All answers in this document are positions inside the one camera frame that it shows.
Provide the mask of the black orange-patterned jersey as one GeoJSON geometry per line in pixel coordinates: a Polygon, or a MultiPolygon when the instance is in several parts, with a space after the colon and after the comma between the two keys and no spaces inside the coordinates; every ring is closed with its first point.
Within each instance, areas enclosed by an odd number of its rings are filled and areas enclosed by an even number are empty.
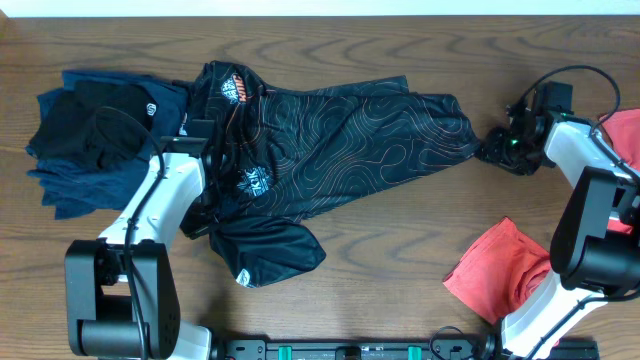
{"type": "Polygon", "coordinates": [[[180,227],[207,236],[248,288],[321,264],[307,219],[463,163],[480,144],[454,96],[412,92],[402,76],[294,91],[214,61],[189,101],[183,133],[206,140],[208,182],[180,227]]]}

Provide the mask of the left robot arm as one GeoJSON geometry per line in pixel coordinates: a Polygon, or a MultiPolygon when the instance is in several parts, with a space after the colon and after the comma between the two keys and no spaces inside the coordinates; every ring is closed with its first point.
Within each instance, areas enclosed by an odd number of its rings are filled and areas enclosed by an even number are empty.
{"type": "Polygon", "coordinates": [[[64,259],[68,338],[78,356],[208,359],[213,335],[182,320],[168,253],[211,163],[205,138],[164,137],[120,216],[64,259]]]}

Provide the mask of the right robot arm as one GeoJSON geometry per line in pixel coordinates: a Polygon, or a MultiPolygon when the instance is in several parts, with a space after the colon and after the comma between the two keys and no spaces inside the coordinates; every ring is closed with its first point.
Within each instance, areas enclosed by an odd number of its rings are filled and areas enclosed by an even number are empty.
{"type": "Polygon", "coordinates": [[[639,296],[639,174],[567,105],[514,104],[484,159],[511,173],[557,166],[573,188],[550,247],[551,270],[499,323],[477,359],[549,359],[590,312],[639,296]]]}

